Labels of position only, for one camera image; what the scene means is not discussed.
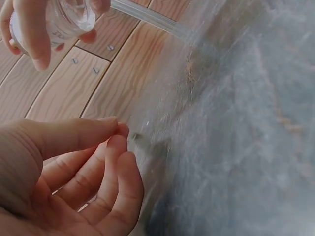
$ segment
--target wooden floor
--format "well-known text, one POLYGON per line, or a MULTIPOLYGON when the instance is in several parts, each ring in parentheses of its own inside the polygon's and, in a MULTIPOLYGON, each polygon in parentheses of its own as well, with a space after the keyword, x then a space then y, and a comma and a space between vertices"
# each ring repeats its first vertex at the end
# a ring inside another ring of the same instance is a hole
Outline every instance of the wooden floor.
MULTIPOLYGON (((133 1, 175 21, 190 2, 133 1)), ((114 9, 95 28, 94 44, 68 42, 44 72, 26 55, 12 55, 0 38, 0 123, 105 116, 127 121, 168 34, 114 9)))

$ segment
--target clear plastic sheet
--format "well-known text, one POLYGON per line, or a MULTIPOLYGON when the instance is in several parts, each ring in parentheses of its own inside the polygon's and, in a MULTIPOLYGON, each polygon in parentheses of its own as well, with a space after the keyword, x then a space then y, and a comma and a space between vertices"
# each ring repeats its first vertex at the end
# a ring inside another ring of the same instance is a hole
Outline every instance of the clear plastic sheet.
POLYGON ((183 26, 129 120, 147 234, 314 235, 315 1, 192 0, 183 26))

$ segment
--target fingernail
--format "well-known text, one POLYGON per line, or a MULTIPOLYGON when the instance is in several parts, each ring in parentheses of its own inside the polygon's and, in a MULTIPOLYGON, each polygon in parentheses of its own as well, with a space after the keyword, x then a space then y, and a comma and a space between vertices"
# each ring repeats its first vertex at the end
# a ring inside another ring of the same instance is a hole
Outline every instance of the fingernail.
POLYGON ((116 123, 118 124, 118 121, 117 121, 117 118, 116 117, 105 117, 105 118, 102 118, 102 119, 99 119, 100 121, 102 122, 105 122, 105 123, 116 123))
POLYGON ((42 60, 34 60, 33 59, 33 64, 34 64, 36 70, 38 70, 38 71, 43 71, 46 69, 46 66, 42 60))
POLYGON ((101 0, 92 1, 92 7, 97 11, 102 10, 102 1, 101 0))

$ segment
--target skin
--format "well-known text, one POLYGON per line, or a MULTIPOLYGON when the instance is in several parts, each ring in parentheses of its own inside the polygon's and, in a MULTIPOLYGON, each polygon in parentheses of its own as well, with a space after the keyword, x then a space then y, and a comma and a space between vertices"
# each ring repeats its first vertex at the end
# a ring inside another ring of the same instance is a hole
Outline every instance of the skin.
POLYGON ((1 235, 127 236, 144 194, 128 133, 115 118, 1 126, 1 235))
MULTIPOLYGON (((22 38, 25 49, 32 58, 37 70, 47 69, 50 63, 51 47, 46 30, 46 5, 48 0, 6 0, 0 12, 0 29, 3 41, 7 48, 15 55, 21 53, 13 48, 9 41, 12 39, 9 29, 10 17, 15 10, 19 17, 22 38)), ((109 10, 110 0, 90 0, 91 7, 96 14, 102 14, 109 10)), ((93 29, 79 37, 85 43, 93 43, 96 39, 96 31, 93 29)))

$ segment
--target palm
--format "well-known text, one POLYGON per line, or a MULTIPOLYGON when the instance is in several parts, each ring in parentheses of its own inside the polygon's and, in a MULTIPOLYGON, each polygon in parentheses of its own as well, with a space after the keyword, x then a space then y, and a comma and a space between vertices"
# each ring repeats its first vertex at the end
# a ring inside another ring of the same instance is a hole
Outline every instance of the palm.
MULTIPOLYGON (((44 166, 27 199, 27 184, 20 182, 14 189, 22 201, 7 209, 22 218, 4 211, 0 227, 7 222, 4 231, 14 225, 16 234, 25 236, 127 235, 138 219, 143 185, 135 158, 127 152, 128 128, 122 125, 116 133, 108 143, 64 154, 44 166), (96 199, 79 211, 95 194, 96 199)), ((22 153, 30 158, 29 151, 22 153)), ((32 157, 35 162, 42 158, 32 157)), ((36 169, 32 173, 38 176, 36 169)))

